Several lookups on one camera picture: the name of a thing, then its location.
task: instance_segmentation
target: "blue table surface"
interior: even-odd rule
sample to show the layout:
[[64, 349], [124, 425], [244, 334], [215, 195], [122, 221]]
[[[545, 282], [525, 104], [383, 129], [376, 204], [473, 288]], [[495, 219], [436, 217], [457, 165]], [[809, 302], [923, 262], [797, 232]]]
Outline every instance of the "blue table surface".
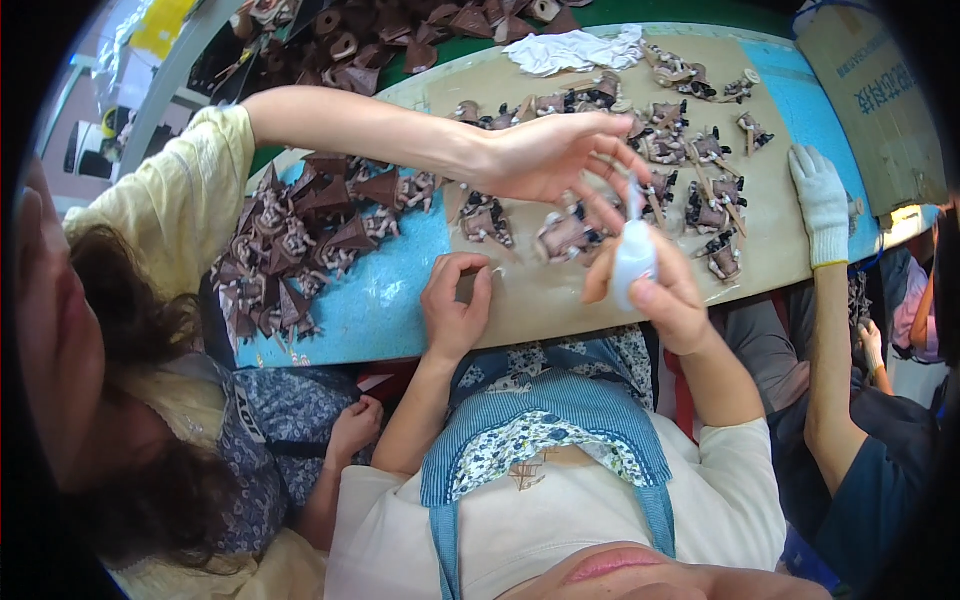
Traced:
[[[836, 165], [847, 191], [869, 206], [853, 151], [826, 92], [803, 55], [795, 49], [766, 42], [741, 40], [747, 57], [763, 78], [794, 142], [812, 144]], [[299, 176], [303, 163], [281, 174], [287, 183]], [[402, 175], [408, 170], [401, 169]], [[859, 218], [850, 239], [851, 260], [873, 255], [881, 236], [876, 219]], [[937, 208], [926, 206], [924, 226], [932, 225]], [[429, 214], [419, 208], [403, 213], [401, 235], [387, 239], [376, 252], [358, 259], [349, 272], [321, 292], [311, 314], [323, 333], [283, 344], [257, 337], [241, 343], [237, 367], [330, 365], [402, 356], [426, 349], [420, 291], [434, 259], [450, 252], [442, 192], [434, 195]]]

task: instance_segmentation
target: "white plastic squeeze bottle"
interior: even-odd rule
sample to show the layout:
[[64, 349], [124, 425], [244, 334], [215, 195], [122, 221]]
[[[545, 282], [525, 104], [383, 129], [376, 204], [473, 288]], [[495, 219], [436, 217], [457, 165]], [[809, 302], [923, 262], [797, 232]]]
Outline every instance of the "white plastic squeeze bottle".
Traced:
[[630, 302], [630, 285], [640, 278], [657, 279], [657, 249], [650, 239], [650, 226], [640, 219], [640, 184], [635, 173], [630, 174], [627, 215], [630, 221], [620, 236], [612, 277], [613, 297], [624, 312], [635, 310]]

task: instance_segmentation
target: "yellow shirt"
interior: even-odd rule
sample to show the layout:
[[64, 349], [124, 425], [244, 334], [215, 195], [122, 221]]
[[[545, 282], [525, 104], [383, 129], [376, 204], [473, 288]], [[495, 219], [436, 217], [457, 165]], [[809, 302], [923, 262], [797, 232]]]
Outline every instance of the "yellow shirt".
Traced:
[[[227, 246], [240, 218], [253, 158], [253, 131], [243, 107], [205, 108], [183, 135], [136, 173], [122, 178], [89, 208], [73, 208], [63, 222], [73, 243], [95, 225], [109, 225], [131, 247], [141, 273], [162, 299], [196, 294], [201, 277]], [[185, 442], [213, 449], [224, 396], [204, 381], [156, 372], [129, 377], [122, 387], [143, 399]], [[229, 576], [146, 561], [111, 572], [139, 598], [317, 598], [324, 593], [326, 553], [284, 529], [259, 557], [218, 558]]]

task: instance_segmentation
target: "cardboard box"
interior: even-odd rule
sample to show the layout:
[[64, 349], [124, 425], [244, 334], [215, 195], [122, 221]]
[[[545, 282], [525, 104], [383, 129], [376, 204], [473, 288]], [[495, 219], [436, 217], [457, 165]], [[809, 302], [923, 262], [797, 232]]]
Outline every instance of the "cardboard box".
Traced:
[[840, 118], [874, 216], [912, 204], [945, 204], [933, 118], [882, 21], [859, 9], [824, 7], [797, 47]]

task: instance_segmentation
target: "pink shirt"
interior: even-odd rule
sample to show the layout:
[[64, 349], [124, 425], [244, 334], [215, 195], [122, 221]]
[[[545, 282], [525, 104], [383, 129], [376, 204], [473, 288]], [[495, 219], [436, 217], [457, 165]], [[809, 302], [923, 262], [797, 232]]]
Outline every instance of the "pink shirt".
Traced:
[[[924, 297], [927, 284], [926, 271], [910, 257], [910, 267], [907, 273], [906, 294], [903, 302], [894, 311], [894, 325], [892, 341], [901, 348], [910, 348], [910, 328], [917, 316], [920, 300]], [[937, 322], [933, 316], [933, 304], [930, 304], [930, 314], [926, 317], [926, 345], [913, 348], [913, 354], [926, 363], [938, 363], [942, 359], [938, 355], [940, 341], [937, 339]]]

